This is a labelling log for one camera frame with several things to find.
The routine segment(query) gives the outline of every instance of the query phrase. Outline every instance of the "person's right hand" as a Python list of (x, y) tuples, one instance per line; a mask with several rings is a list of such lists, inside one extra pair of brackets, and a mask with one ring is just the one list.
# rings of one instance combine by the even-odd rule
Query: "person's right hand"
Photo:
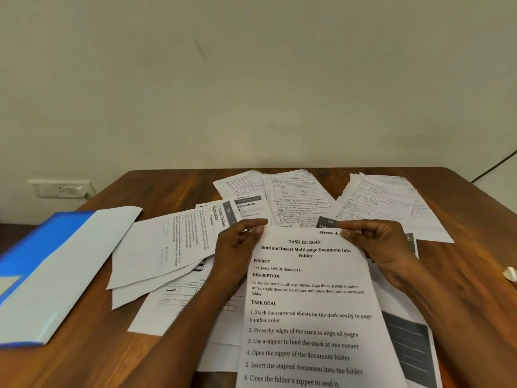
[(389, 220), (345, 220), (338, 223), (341, 236), (358, 248), (365, 249), (384, 277), (401, 291), (409, 276), (423, 265), (407, 244), (398, 222)]

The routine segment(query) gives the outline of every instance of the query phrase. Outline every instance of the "hand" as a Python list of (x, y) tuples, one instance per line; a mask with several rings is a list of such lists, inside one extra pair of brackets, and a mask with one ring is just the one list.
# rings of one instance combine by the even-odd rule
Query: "hand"
[(207, 283), (215, 283), (232, 296), (250, 265), (253, 248), (264, 232), (267, 219), (246, 219), (219, 233), (214, 267)]
[(365, 249), (386, 280), (401, 291), (405, 290), (408, 275), (423, 268), (407, 244), (404, 230), (398, 222), (350, 220), (339, 222), (338, 227), (343, 229), (341, 236), (358, 248)]

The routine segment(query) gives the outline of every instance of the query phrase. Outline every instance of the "person's left hand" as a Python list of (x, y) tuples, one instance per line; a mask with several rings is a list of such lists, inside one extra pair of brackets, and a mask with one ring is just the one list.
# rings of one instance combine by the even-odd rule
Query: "person's left hand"
[(214, 267), (207, 283), (218, 285), (232, 296), (250, 265), (253, 248), (260, 240), (267, 219), (245, 219), (219, 233)]

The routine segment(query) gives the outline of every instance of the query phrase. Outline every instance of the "wire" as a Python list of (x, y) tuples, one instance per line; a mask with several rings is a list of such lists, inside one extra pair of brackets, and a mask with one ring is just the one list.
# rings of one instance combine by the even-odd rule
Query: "wire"
[(510, 155), (508, 155), (505, 159), (503, 159), (501, 162), (497, 163), (495, 166), (489, 168), (487, 171), (485, 171), (482, 175), (478, 175), (476, 178), (474, 178), (472, 181), (470, 181), (470, 183), (475, 183), (477, 180), (479, 180), (481, 177), (483, 176), (486, 176), (489, 172), (491, 172), (492, 170), (494, 170), (496, 167), (502, 165), (503, 163), (505, 163), (508, 159), (510, 159), (512, 156), (514, 156), (515, 154), (517, 154), (517, 149), (512, 152)]

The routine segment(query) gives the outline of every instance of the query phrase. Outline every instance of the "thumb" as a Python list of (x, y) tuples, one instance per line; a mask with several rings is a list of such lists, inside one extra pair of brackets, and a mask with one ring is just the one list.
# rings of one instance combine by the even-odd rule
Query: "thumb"
[(366, 249), (368, 239), (361, 233), (358, 233), (357, 231), (341, 230), (341, 236), (354, 246)]
[(258, 243), (258, 241), (260, 241), (263, 232), (264, 226), (256, 226), (252, 228), (248, 237), (240, 245), (240, 249), (248, 252), (251, 255), (253, 248), (255, 248), (255, 245)]

